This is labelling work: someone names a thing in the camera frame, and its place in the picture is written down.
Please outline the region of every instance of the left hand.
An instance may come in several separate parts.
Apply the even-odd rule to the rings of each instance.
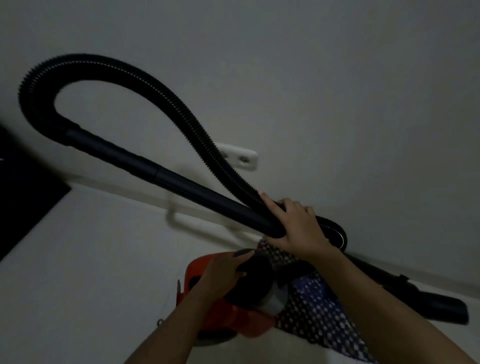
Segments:
[[[225,296],[237,284],[239,278],[245,276],[244,272],[237,272],[238,266],[254,254],[255,252],[251,251],[235,258],[233,253],[213,257],[192,291],[204,294],[212,302]]]

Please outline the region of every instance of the white floor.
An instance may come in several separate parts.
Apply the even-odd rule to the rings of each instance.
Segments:
[[[174,308],[176,281],[190,261],[257,241],[75,185],[0,263],[0,363],[122,363]],[[480,303],[462,299],[471,324],[438,326],[478,361]],[[189,358],[191,364],[295,361],[355,362],[276,329],[195,348]]]

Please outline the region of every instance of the vacuum wand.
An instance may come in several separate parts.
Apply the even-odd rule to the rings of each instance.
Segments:
[[[244,205],[83,130],[58,114],[54,105],[57,94],[66,85],[82,80],[121,85],[159,107],[185,135],[211,172]],[[29,72],[20,86],[18,98],[28,122],[47,138],[88,153],[263,234],[274,238],[285,235],[280,221],[266,208],[257,191],[225,161],[192,112],[171,90],[146,72],[98,55],[59,56]],[[343,252],[347,246],[345,231],[331,220],[316,218],[325,237]],[[393,276],[359,259],[347,257],[424,317],[459,324],[468,322],[467,306],[461,300],[420,292],[405,280],[406,277]],[[298,272],[308,273],[311,269],[306,262],[298,264]]]

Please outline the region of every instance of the forearm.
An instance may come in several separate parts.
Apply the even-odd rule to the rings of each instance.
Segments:
[[[195,344],[211,300],[193,289],[125,364],[184,364]]]
[[[374,358],[391,363],[474,363],[430,322],[333,248],[313,259]]]

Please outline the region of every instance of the polka dot cloth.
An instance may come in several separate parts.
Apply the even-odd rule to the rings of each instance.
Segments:
[[[258,243],[258,249],[266,252],[274,266],[297,260],[264,239]],[[276,316],[276,327],[349,358],[376,363],[355,324],[348,319],[337,297],[317,272],[288,284],[288,301]]]

